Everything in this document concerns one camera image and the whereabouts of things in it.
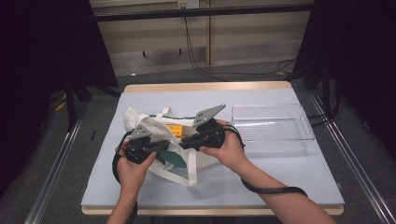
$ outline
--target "metal rail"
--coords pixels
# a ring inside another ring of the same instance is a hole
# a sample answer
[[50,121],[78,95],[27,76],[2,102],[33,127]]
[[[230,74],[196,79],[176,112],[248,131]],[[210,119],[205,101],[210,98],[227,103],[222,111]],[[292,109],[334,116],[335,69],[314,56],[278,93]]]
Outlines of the metal rail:
[[259,14],[277,12],[311,11],[314,7],[333,7],[335,4],[295,4],[262,7],[208,7],[176,10],[146,11],[134,13],[111,13],[95,16],[82,16],[64,18],[65,21],[136,21],[149,19],[202,17],[202,16],[224,16],[240,14]]
[[59,151],[58,156],[53,163],[51,170],[49,171],[47,180],[44,183],[37,198],[35,199],[35,203],[31,208],[27,218],[25,219],[24,224],[40,223],[41,218],[43,217],[47,205],[50,201],[52,192],[55,189],[56,183],[59,179],[62,168],[64,167],[64,162],[66,161],[70,148],[72,147],[73,142],[78,134],[78,129],[80,127],[81,120],[84,117],[85,112],[87,111],[87,107],[88,103],[85,103],[82,106],[79,119],[76,121],[72,130],[67,134],[66,138],[64,139],[61,150]]
[[366,194],[367,199],[376,211],[381,222],[384,224],[396,223],[396,219],[391,213],[386,201],[384,200],[376,186],[373,184],[370,177],[364,171],[363,167],[353,153],[352,148],[347,143],[347,140],[341,134],[335,122],[333,120],[330,120],[330,118],[326,117],[327,113],[323,108],[323,103],[321,102],[318,94],[311,91],[310,96],[317,111],[320,115],[324,117],[323,120],[326,120],[326,126],[330,134],[332,135],[332,138],[334,139],[335,143],[343,154],[346,163],[348,164],[358,183],[361,185],[361,189]]

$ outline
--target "plastic bag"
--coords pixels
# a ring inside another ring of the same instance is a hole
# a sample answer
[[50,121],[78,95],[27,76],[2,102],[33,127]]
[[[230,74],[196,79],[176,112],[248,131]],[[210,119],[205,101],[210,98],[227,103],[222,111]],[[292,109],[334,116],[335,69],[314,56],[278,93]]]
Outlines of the plastic bag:
[[165,108],[162,113],[151,117],[136,109],[129,107],[124,116],[124,127],[127,132],[134,129],[138,124],[142,124],[152,132],[150,136],[151,142],[160,140],[169,140],[169,151],[176,152],[187,164],[187,177],[172,172],[174,164],[166,162],[162,164],[160,161],[154,161],[148,168],[155,175],[159,175],[165,179],[186,187],[194,187],[197,185],[197,168],[206,167],[208,165],[219,162],[216,158],[207,156],[206,154],[196,151],[193,148],[183,149],[178,144],[178,140],[170,130],[166,128],[166,124],[183,125],[186,128],[186,134],[193,134],[194,129],[191,127],[194,118],[173,118],[169,113],[170,108]]

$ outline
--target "green object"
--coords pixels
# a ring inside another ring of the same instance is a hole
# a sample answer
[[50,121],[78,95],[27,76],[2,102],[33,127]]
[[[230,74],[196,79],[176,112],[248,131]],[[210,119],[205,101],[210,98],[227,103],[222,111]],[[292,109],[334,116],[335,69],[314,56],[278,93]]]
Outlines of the green object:
[[184,162],[183,158],[173,151],[162,151],[158,155],[157,160],[163,164],[165,161],[168,161],[179,168],[187,168],[187,164]]
[[160,155],[157,155],[157,157],[155,159],[157,159],[158,162],[160,162],[163,165],[165,165],[165,160],[163,160],[163,158],[161,158]]

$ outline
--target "transparent tray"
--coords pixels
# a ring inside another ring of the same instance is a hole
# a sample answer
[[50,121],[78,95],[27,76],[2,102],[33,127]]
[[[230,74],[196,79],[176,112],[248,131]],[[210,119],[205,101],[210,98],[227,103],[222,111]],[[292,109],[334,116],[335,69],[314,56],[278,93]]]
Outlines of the transparent tray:
[[302,153],[315,139],[299,104],[234,105],[232,111],[248,153]]

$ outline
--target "black curtain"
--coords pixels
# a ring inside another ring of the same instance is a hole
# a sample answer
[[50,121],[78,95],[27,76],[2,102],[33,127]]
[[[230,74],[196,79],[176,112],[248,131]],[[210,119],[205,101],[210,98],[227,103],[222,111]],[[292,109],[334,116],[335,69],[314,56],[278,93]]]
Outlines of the black curtain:
[[92,15],[88,0],[2,2],[0,195],[35,148],[50,96],[68,79],[76,93],[118,86],[97,23],[67,19]]
[[317,62],[303,73],[305,86],[314,89],[327,64],[330,77],[396,156],[396,1],[315,1],[323,2],[336,7],[311,13],[294,71]]

